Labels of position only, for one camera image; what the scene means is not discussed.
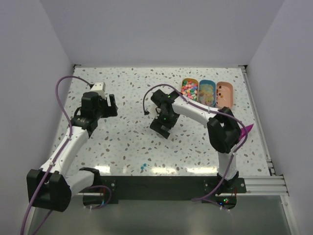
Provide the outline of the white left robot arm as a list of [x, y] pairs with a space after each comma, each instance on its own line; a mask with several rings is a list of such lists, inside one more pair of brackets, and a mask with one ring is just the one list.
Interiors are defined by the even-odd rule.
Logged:
[[83, 167], [73, 177], [67, 172], [81, 149], [98, 126], [101, 118], [117, 116], [115, 97], [103, 98], [96, 92], [84, 93], [81, 106], [76, 109], [66, 135], [52, 156], [38, 170], [30, 170], [26, 176], [31, 206], [64, 212], [71, 198], [88, 189], [96, 192], [101, 188], [99, 170]]

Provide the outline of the pink tray of lollipops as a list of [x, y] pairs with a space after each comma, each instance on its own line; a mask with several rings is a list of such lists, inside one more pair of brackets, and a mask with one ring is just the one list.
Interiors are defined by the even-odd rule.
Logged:
[[216, 104], [215, 107], [221, 109], [223, 107], [228, 107], [231, 109], [233, 107], [233, 86], [228, 82], [218, 82], [216, 84]]

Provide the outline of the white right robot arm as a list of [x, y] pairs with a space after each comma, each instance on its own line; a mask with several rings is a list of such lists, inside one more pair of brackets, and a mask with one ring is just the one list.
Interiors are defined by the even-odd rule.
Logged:
[[210, 108], [190, 99], [184, 100], [179, 92], [166, 94], [160, 89], [153, 93], [151, 101], [156, 105], [157, 117], [150, 128], [166, 139], [181, 115], [207, 128], [210, 144], [218, 152], [218, 187], [223, 192], [230, 192], [239, 176], [235, 150], [241, 135], [232, 111], [227, 107]]

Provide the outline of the magenta plastic scoop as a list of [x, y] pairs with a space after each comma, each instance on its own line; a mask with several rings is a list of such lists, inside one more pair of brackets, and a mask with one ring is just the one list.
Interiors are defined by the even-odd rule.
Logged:
[[254, 124], [251, 124], [241, 129], [239, 141], [244, 140], [246, 138], [247, 134], [252, 130], [253, 126]]

